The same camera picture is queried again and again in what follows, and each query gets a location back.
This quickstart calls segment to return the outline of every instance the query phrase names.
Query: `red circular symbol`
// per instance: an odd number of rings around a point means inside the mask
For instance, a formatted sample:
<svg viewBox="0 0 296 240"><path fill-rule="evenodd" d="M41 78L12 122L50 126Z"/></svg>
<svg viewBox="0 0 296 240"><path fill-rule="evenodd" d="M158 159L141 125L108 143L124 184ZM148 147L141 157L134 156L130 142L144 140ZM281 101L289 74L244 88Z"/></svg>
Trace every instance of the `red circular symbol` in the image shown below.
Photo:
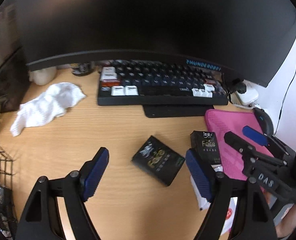
<svg viewBox="0 0 296 240"><path fill-rule="evenodd" d="M226 220L229 219L231 216L232 216L232 209L228 208Z"/></svg>

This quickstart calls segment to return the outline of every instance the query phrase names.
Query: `keyboard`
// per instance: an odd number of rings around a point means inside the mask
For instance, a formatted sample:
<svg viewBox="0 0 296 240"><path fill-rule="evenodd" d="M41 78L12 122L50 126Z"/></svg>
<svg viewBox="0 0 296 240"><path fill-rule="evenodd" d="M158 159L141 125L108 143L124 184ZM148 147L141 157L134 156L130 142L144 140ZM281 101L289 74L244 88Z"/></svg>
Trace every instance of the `keyboard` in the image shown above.
<svg viewBox="0 0 296 240"><path fill-rule="evenodd" d="M97 102L100 106L227 105L220 77L219 72L195 66L114 60L102 66Z"/></svg>

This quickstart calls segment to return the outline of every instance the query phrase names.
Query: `desk surface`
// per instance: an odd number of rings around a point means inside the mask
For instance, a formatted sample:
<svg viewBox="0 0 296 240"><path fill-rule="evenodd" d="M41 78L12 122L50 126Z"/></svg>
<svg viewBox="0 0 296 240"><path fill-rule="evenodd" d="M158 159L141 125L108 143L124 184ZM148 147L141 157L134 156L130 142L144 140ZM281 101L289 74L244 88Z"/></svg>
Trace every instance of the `desk surface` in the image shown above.
<svg viewBox="0 0 296 240"><path fill-rule="evenodd" d="M76 77L68 69L59 70L51 84L72 82L87 97L63 117L42 127L25 128L17 137L9 131L16 112L1 115L0 145L15 160L17 215L21 215L38 177L64 177L92 159L102 146L108 148L110 162L95 196L86 202L101 239L192 240L206 212L198 210L186 164L171 186L165 187L130 160L150 135L184 156L190 148L190 133L207 129L204 118L149 119L141 106L98 106L98 79L97 73ZM33 83L23 103L49 85ZM232 105L216 108L239 111ZM59 199L59 209L67 240L74 239L63 199Z"/></svg>

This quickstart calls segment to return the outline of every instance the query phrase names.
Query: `screw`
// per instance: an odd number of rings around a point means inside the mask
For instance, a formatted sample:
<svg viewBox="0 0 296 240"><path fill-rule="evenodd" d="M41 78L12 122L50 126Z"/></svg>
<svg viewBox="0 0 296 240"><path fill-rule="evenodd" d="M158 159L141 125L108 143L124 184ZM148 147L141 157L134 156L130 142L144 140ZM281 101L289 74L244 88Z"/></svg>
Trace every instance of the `screw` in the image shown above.
<svg viewBox="0 0 296 240"><path fill-rule="evenodd" d="M248 180L251 184L255 184L257 182L257 180L254 177L250 177Z"/></svg>
<svg viewBox="0 0 296 240"><path fill-rule="evenodd" d="M79 175L79 171L72 171L70 172L70 177L75 178Z"/></svg>
<svg viewBox="0 0 296 240"><path fill-rule="evenodd" d="M46 179L47 179L46 176L41 176L41 177L38 179L38 182L43 183L43 182L45 182Z"/></svg>
<svg viewBox="0 0 296 240"><path fill-rule="evenodd" d="M216 177L219 179L222 179L225 176L225 174L221 171L216 172Z"/></svg>

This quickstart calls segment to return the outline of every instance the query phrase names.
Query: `computer monitor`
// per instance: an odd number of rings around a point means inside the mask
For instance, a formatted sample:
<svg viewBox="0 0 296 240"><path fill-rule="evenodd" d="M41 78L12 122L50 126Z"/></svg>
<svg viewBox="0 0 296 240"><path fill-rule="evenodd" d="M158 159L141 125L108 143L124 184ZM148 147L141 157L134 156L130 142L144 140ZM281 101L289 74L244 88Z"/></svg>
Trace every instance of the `computer monitor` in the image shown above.
<svg viewBox="0 0 296 240"><path fill-rule="evenodd" d="M296 38L290 0L17 0L31 70L140 59L267 86Z"/></svg>

